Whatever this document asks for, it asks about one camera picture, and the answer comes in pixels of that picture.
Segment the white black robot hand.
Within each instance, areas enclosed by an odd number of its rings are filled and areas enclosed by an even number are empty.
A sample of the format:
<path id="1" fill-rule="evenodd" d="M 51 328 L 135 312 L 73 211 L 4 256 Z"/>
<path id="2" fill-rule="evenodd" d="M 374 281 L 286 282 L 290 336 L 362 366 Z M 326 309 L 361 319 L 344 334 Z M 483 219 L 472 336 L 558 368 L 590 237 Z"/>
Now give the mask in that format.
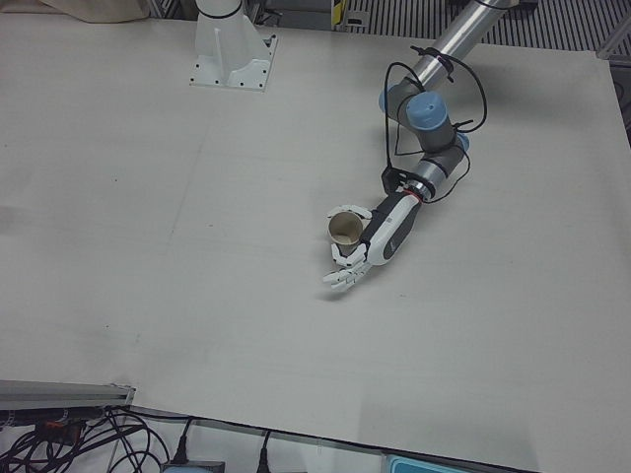
<path id="1" fill-rule="evenodd" d="M 413 228 L 422 206 L 421 199 L 408 190 L 387 196 L 375 209 L 343 205 L 332 209 L 329 223 L 350 216 L 355 223 L 348 227 L 354 235 L 330 235 L 331 256 L 337 271 L 322 278 L 332 291 L 344 292 L 358 283 L 373 267 L 387 264 Z"/>

